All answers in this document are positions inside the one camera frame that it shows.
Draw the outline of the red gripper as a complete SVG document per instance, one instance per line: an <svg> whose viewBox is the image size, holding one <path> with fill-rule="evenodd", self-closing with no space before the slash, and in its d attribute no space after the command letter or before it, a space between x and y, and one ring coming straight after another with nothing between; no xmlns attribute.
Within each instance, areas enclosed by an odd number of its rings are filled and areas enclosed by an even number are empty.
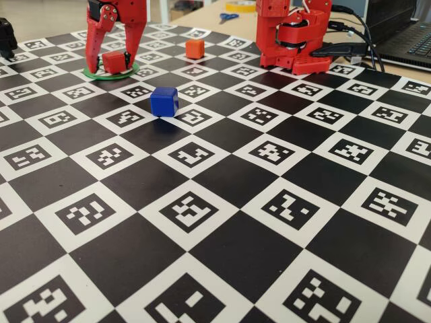
<svg viewBox="0 0 431 323"><path fill-rule="evenodd" d="M145 1L88 1L86 62L90 73L98 70L98 54L104 35L110 32L115 22L125 27L125 63L132 66L147 22Z"/></svg>

